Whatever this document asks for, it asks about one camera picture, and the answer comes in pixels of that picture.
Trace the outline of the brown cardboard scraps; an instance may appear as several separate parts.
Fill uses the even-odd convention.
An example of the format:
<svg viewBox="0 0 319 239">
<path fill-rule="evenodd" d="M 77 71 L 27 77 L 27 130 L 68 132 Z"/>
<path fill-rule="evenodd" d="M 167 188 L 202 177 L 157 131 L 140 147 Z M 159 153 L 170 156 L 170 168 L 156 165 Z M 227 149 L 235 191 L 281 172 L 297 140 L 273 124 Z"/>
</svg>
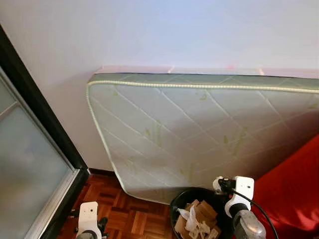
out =
<svg viewBox="0 0 319 239">
<path fill-rule="evenodd" d="M 218 239 L 221 235 L 221 229 L 217 226 L 217 213 L 214 211 L 212 206 L 205 201 L 194 200 L 193 203 L 187 204 L 185 210 L 190 210 L 192 208 L 194 208 L 196 219 L 199 223 L 205 223 L 205 225 L 210 228 L 210 232 L 206 239 Z"/>
</svg>

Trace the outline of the crumpled white paper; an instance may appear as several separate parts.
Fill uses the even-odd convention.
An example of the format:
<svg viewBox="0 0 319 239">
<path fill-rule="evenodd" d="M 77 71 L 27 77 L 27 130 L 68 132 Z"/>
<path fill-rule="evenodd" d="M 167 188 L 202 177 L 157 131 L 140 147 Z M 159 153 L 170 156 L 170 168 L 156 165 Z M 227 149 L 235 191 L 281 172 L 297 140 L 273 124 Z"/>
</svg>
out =
<svg viewBox="0 0 319 239">
<path fill-rule="evenodd" d="M 194 208 L 190 210 L 177 209 L 180 216 L 174 229 L 183 239 L 206 239 L 210 232 L 209 226 L 199 223 Z"/>
</svg>

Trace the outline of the black waste bin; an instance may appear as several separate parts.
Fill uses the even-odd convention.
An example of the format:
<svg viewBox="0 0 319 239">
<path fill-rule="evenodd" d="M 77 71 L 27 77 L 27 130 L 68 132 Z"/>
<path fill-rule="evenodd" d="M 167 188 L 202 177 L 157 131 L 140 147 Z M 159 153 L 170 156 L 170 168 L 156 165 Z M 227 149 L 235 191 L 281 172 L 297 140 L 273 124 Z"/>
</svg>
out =
<svg viewBox="0 0 319 239">
<path fill-rule="evenodd" d="M 235 239 L 232 219 L 225 213 L 225 203 L 229 200 L 228 196 L 215 194 L 214 191 L 205 188 L 186 188 L 171 201 L 169 221 L 171 221 L 172 226 L 175 226 L 178 217 L 180 217 L 177 209 L 185 209 L 186 205 L 194 200 L 205 201 L 217 213 L 217 226 L 221 229 L 221 235 L 218 239 Z"/>
</svg>

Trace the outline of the white quilted mattress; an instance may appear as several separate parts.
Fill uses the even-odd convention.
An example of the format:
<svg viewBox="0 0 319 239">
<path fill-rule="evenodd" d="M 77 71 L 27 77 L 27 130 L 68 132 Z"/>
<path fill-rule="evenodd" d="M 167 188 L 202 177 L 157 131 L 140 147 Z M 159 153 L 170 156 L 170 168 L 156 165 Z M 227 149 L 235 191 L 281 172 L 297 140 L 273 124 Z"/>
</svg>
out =
<svg viewBox="0 0 319 239">
<path fill-rule="evenodd" d="M 162 204 L 262 177 L 319 132 L 317 78 L 98 73 L 86 97 L 124 191 Z"/>
</svg>

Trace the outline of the frosted glass sliding door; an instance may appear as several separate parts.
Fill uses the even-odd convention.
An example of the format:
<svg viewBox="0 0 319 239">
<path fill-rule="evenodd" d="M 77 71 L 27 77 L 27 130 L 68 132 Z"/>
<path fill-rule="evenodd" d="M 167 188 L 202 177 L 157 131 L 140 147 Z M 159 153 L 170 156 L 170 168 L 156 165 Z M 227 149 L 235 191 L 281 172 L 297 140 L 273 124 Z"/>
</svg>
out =
<svg viewBox="0 0 319 239">
<path fill-rule="evenodd" d="M 0 26 L 0 239 L 57 239 L 88 177 Z"/>
</svg>

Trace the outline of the pink board behind mattress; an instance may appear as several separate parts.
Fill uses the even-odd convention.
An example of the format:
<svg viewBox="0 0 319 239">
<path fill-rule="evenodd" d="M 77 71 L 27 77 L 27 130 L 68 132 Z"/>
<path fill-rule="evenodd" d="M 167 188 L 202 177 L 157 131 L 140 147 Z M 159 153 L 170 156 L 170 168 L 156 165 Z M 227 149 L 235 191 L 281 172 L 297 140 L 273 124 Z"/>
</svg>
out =
<svg viewBox="0 0 319 239">
<path fill-rule="evenodd" d="M 142 74 L 203 74 L 203 75 L 249 75 L 266 77 L 319 78 L 319 69 L 301 68 L 201 68 L 178 66 L 102 66 L 96 72 L 101 73 L 142 73 Z"/>
</svg>

